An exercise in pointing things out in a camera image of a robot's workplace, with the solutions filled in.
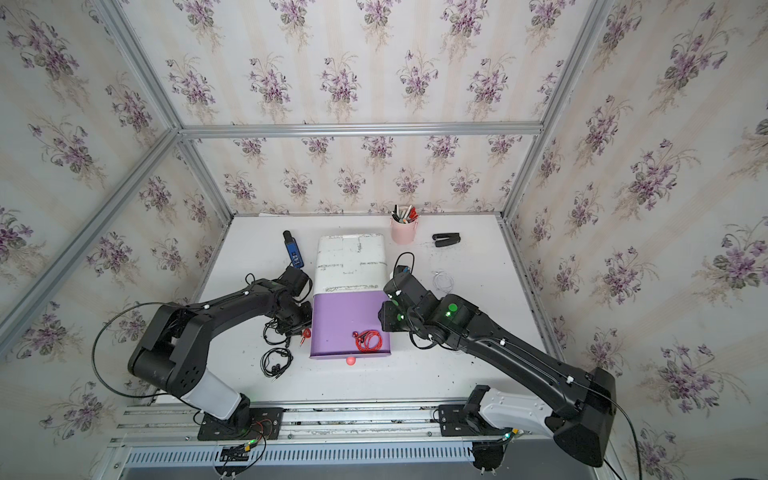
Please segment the white earphones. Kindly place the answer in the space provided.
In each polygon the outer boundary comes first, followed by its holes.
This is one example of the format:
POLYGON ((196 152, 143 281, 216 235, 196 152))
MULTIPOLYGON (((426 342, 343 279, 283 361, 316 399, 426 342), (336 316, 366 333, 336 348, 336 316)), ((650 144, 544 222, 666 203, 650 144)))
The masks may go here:
POLYGON ((443 270, 433 272, 432 282, 435 290, 443 295, 451 294, 455 287, 453 277, 443 270))

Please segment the purple top drawer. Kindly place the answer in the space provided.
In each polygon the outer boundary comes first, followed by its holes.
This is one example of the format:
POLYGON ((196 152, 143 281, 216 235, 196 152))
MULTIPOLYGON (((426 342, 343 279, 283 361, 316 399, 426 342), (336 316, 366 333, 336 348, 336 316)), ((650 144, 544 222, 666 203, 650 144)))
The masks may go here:
POLYGON ((383 291, 318 294, 314 296, 310 358, 331 360, 377 358, 391 354, 390 334, 382 330, 378 312, 387 299, 383 291), (357 350, 354 331, 381 332, 383 346, 374 353, 357 350))

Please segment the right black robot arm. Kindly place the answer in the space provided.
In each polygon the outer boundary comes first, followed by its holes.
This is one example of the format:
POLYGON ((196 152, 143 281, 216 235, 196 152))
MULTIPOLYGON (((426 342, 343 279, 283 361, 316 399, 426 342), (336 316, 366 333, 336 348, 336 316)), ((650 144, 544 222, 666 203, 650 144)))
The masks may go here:
POLYGON ((561 450, 591 467, 604 464, 618 410, 611 373, 585 371, 543 353, 468 300, 437 298, 410 272, 396 273, 383 291, 388 299, 378 317, 385 331, 407 332, 495 367, 551 408, 544 425, 561 450))

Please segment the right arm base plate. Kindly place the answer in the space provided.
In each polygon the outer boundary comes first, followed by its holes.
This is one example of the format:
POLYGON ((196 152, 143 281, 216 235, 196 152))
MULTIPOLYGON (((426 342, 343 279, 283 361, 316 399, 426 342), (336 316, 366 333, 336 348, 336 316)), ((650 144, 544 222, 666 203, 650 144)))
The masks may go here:
POLYGON ((467 413, 461 404, 441 404, 433 412, 442 437, 504 438, 511 429, 491 426, 479 415, 467 413))

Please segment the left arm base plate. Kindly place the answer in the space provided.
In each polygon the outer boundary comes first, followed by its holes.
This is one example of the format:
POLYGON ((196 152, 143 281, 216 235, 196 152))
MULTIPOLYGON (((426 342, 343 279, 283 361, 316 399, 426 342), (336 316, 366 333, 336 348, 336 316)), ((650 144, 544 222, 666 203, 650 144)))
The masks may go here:
POLYGON ((250 407, 236 411, 228 420, 205 414, 197 433, 198 441, 246 441, 264 436, 276 440, 285 410, 278 407, 250 407))

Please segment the red earphones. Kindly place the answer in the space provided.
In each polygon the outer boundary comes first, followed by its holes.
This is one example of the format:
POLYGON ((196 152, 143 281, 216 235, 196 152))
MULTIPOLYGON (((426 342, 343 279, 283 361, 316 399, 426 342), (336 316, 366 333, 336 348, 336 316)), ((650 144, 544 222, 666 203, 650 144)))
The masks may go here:
POLYGON ((383 346, 382 334, 375 329, 354 331, 352 336, 357 350, 361 353, 378 352, 383 346))
POLYGON ((309 341, 309 339, 311 338, 311 336, 312 336, 311 329, 310 328, 305 328, 302 331, 302 333, 301 333, 301 339, 299 341, 299 345, 302 346, 305 343, 307 343, 309 341))

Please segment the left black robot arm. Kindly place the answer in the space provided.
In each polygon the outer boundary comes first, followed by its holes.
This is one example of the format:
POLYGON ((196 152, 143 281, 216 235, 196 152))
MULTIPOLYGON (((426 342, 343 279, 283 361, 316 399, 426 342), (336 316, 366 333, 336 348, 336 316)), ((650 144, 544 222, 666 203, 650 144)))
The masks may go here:
POLYGON ((276 279, 254 279, 207 302, 161 304, 130 356, 127 369, 151 386, 243 429, 250 400, 208 369, 210 344, 220 334, 256 318, 277 322, 285 336, 301 333, 312 320, 312 306, 299 296, 311 279, 288 266, 276 279))

